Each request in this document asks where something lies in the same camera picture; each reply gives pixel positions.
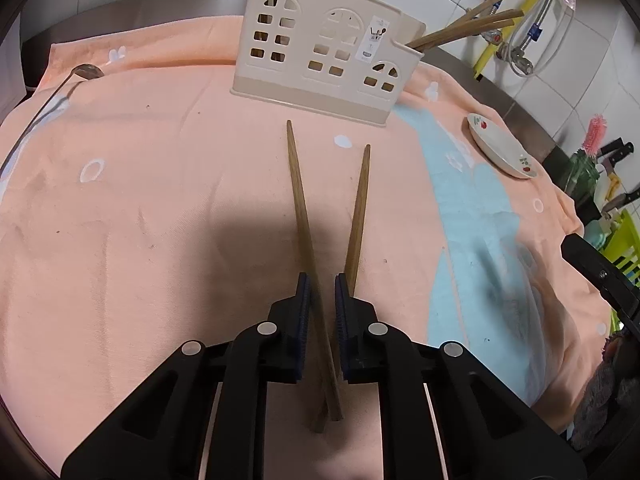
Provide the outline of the wooden chopstick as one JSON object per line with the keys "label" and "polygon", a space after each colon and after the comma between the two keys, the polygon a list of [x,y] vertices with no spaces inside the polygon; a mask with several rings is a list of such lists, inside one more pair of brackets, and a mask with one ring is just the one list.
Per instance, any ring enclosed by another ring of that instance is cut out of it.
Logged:
{"label": "wooden chopstick", "polygon": [[422,47],[424,44],[427,44],[430,40],[435,40],[443,32],[446,32],[448,29],[454,28],[454,26],[458,26],[458,25],[461,25],[463,23],[466,23],[469,20],[472,20],[472,18],[475,18],[477,16],[477,14],[480,14],[480,12],[483,12],[486,9],[491,8],[496,2],[500,2],[500,1],[501,0],[484,0],[478,6],[474,6],[474,8],[471,8],[471,9],[467,10],[465,12],[465,14],[460,16],[460,18],[458,18],[457,20],[451,22],[446,27],[441,28],[439,30],[436,30],[436,32],[430,32],[429,34],[427,34],[425,36],[422,36],[420,38],[416,38],[415,40],[410,41],[407,44],[407,47],[409,47],[409,48],[411,48],[413,50],[416,50],[418,47]]}
{"label": "wooden chopstick", "polygon": [[337,387],[337,377],[330,337],[328,330],[326,329],[326,318],[324,317],[316,259],[314,258],[314,244],[312,244],[302,172],[300,171],[295,134],[291,119],[288,119],[285,122],[285,128],[286,143],[288,144],[288,168],[290,168],[292,183],[300,262],[302,263],[304,272],[310,279],[310,313],[312,328],[314,329],[314,338],[316,338],[323,391],[323,400],[320,404],[320,408],[317,410],[317,414],[315,414],[312,419],[310,428],[317,434],[321,434],[326,430],[328,422],[340,422],[343,419],[343,410],[341,406],[340,393],[338,392]]}
{"label": "wooden chopstick", "polygon": [[347,288],[351,295],[354,294],[358,278],[360,252],[366,218],[368,188],[370,177],[371,145],[367,144],[363,150],[360,175],[354,213],[352,214],[352,226],[350,227],[347,254],[344,266]]}
{"label": "wooden chopstick", "polygon": [[524,12],[520,9],[511,9],[499,12],[484,18],[473,18],[472,20],[451,25],[437,32],[432,32],[426,36],[416,38],[407,44],[408,48],[423,52],[442,44],[448,44],[465,37],[475,36],[481,32],[491,29],[512,26],[517,18],[522,18]]}
{"label": "wooden chopstick", "polygon": [[443,32],[438,38],[435,40],[430,40],[427,44],[424,44],[422,47],[418,47],[416,51],[424,52],[426,50],[430,50],[434,47],[439,47],[442,44],[449,44],[450,42],[469,37],[476,36],[481,34],[482,32],[488,32],[488,30],[503,28],[506,26],[512,26],[514,24],[513,18],[508,18],[507,20],[495,21],[485,25],[462,25],[457,30],[452,30],[451,32]]}

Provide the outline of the pink bottle brush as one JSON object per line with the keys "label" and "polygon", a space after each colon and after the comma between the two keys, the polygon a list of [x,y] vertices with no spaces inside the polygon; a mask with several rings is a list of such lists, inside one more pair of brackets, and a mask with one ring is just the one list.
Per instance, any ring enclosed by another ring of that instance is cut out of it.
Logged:
{"label": "pink bottle brush", "polygon": [[582,149],[588,156],[597,156],[602,141],[606,135],[607,128],[608,124],[602,115],[597,114],[590,119],[585,140],[582,142]]}

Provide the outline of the beige plastic utensil holder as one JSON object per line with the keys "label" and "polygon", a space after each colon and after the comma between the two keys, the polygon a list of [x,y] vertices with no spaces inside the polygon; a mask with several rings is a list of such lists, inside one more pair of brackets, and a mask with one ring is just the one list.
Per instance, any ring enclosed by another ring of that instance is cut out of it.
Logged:
{"label": "beige plastic utensil holder", "polygon": [[247,0],[231,90],[382,126],[425,31],[378,0]]}

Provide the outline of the peach printed towel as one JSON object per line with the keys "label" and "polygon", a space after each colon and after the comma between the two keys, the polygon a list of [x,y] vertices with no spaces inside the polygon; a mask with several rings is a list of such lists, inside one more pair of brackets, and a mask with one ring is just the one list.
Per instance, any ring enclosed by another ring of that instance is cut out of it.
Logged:
{"label": "peach printed towel", "polygon": [[56,44],[1,149],[1,394],[53,470],[183,341],[262,321],[299,272],[292,120],[322,302],[344,268],[371,145],[356,294],[459,341],[553,429],[601,361],[610,308],[561,255],[573,202],[511,179],[466,118],[497,113],[420,65],[382,127],[236,96],[242,21]]}

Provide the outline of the green glass bottle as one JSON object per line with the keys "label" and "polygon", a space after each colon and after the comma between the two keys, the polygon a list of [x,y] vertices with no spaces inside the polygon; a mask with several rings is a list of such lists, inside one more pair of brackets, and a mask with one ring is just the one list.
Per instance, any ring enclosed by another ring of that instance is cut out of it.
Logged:
{"label": "green glass bottle", "polygon": [[568,163],[563,191],[570,196],[576,205],[581,204],[593,196],[600,172],[597,170],[597,159],[580,148]]}

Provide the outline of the black handled knife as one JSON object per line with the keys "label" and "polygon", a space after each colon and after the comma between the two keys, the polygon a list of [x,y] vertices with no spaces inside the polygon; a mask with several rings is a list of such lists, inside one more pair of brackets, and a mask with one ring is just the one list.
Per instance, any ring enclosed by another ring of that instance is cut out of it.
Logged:
{"label": "black handled knife", "polygon": [[597,160],[610,174],[619,162],[633,152],[634,144],[632,142],[625,142],[622,138],[617,138],[600,148],[597,154]]}

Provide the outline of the white floral ceramic dish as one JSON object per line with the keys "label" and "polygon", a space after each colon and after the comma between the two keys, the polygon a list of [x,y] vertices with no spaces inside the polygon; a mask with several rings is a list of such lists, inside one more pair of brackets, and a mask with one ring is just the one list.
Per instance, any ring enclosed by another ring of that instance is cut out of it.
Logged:
{"label": "white floral ceramic dish", "polygon": [[477,146],[501,171],[518,180],[536,177],[533,157],[509,131],[480,114],[469,114],[466,120]]}

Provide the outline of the grey knitted sleeve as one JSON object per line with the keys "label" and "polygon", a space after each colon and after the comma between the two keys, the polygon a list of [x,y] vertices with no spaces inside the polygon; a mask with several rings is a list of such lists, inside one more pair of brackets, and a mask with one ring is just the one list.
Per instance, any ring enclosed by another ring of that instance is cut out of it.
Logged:
{"label": "grey knitted sleeve", "polygon": [[639,341],[619,330],[585,388],[570,443],[578,451],[614,448],[639,422]]}

